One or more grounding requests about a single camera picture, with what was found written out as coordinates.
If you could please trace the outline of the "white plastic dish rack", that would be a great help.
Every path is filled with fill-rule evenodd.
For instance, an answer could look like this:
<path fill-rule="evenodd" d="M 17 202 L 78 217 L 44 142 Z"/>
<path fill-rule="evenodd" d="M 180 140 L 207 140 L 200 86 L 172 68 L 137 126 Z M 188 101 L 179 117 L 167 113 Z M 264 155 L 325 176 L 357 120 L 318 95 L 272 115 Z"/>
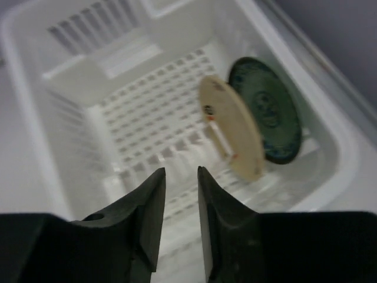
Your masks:
<path fill-rule="evenodd" d="M 321 210 L 352 183 L 359 146 L 261 1 L 28 1 L 1 42 L 56 213 L 81 219 L 166 169 L 158 268 L 203 260 L 197 168 L 262 211 Z M 303 124 L 299 155 L 255 182 L 222 161 L 201 119 L 205 75 L 251 56 L 284 81 Z"/>

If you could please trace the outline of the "beige plate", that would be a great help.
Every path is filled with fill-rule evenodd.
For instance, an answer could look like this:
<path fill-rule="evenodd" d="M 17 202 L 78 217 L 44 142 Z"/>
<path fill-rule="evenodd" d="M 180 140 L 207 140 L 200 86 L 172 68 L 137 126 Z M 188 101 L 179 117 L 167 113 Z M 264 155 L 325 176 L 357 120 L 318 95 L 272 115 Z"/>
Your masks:
<path fill-rule="evenodd" d="M 259 180 L 265 168 L 258 126 L 236 91 L 216 75 L 203 77 L 198 100 L 209 135 L 224 161 L 238 177 Z"/>

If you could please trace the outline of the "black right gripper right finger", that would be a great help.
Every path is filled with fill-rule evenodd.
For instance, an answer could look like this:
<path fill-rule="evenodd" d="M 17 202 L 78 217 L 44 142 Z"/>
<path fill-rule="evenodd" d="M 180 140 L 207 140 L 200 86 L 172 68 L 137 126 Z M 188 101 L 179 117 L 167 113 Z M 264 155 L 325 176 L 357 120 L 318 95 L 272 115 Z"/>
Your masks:
<path fill-rule="evenodd" d="M 374 213 L 258 213 L 197 178 L 207 282 L 376 281 Z"/>

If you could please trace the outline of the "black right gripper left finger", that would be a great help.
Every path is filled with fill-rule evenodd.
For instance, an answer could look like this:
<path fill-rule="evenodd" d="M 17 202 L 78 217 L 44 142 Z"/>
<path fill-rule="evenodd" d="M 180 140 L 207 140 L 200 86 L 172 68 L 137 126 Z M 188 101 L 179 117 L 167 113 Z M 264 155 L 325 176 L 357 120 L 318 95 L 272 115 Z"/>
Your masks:
<path fill-rule="evenodd" d="M 80 221 L 1 215 L 2 282 L 150 282 L 157 269 L 166 171 Z"/>

